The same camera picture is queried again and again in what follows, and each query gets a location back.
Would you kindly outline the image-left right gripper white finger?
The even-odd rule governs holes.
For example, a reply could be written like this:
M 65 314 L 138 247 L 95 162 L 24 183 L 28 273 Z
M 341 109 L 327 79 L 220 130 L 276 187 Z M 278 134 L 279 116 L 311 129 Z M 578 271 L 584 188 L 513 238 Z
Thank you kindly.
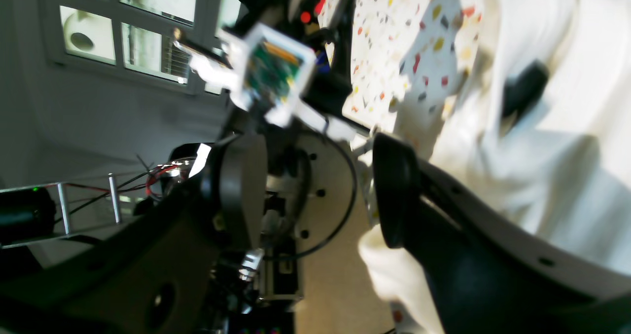
M 370 131 L 353 125 L 348 120 L 331 114 L 321 114 L 299 98 L 279 102 L 266 112 L 266 121 L 278 127 L 286 128 L 291 121 L 299 120 L 309 129 L 327 136 L 334 141 L 353 141 L 356 136 L 368 138 Z

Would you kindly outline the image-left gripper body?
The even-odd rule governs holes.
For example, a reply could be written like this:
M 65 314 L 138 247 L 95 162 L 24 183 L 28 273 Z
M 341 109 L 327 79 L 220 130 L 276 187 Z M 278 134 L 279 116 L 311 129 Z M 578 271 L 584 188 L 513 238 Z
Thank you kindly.
M 257 301 L 296 304 L 314 285 L 341 278 L 350 255 L 346 228 L 361 206 L 357 161 L 349 144 L 302 130 L 293 148 L 297 175 L 268 177 L 272 208 L 264 223 L 265 262 L 256 282 Z

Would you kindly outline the image-left right gripper black finger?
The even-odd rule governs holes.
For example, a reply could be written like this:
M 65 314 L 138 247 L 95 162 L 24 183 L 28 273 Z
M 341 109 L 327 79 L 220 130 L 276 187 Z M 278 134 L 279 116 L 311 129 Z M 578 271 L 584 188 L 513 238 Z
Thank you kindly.
M 519 119 L 534 107 L 549 81 L 549 70 L 534 61 L 516 77 L 508 78 L 503 87 L 501 118 Z

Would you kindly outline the image-right right gripper dark finger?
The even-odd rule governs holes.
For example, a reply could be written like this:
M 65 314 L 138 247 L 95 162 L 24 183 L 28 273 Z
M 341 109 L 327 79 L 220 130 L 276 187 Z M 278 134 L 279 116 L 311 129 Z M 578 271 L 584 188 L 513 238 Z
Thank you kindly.
M 226 251 L 259 247 L 262 135 L 212 146 L 203 171 L 91 249 L 1 285 L 1 326 L 20 334 L 184 334 Z

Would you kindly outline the image-right right gripper white finger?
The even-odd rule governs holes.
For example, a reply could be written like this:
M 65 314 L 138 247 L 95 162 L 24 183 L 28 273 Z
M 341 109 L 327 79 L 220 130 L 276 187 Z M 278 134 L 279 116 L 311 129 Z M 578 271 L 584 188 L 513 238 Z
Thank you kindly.
M 447 334 L 628 334 L 630 278 L 536 239 L 384 133 L 374 188 L 388 249 L 428 279 Z

